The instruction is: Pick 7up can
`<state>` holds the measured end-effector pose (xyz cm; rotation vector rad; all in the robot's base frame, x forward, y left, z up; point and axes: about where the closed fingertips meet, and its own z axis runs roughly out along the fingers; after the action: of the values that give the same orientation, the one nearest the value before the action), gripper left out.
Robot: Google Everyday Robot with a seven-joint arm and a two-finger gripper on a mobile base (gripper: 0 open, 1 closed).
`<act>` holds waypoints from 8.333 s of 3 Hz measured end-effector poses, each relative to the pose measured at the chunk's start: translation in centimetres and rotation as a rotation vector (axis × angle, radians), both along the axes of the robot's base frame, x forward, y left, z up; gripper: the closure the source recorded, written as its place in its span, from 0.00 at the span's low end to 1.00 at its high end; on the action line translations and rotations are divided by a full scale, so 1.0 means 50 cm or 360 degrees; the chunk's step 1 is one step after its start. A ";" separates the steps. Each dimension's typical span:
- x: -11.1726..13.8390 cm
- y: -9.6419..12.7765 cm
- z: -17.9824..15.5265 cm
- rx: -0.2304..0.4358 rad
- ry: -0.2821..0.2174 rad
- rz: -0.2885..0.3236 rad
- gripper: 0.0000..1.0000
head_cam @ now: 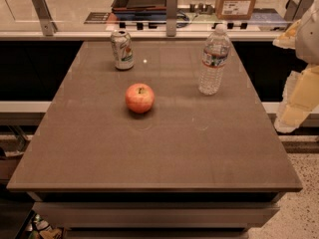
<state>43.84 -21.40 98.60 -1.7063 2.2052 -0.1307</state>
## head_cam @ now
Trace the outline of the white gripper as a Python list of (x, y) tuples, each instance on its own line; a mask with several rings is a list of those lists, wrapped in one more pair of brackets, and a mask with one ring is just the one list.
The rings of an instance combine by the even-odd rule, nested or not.
[(319, 0), (291, 24), (272, 44), (281, 49), (292, 49), (308, 64), (301, 73), (292, 71), (282, 93), (274, 127), (282, 133), (299, 128), (310, 113), (319, 106)]

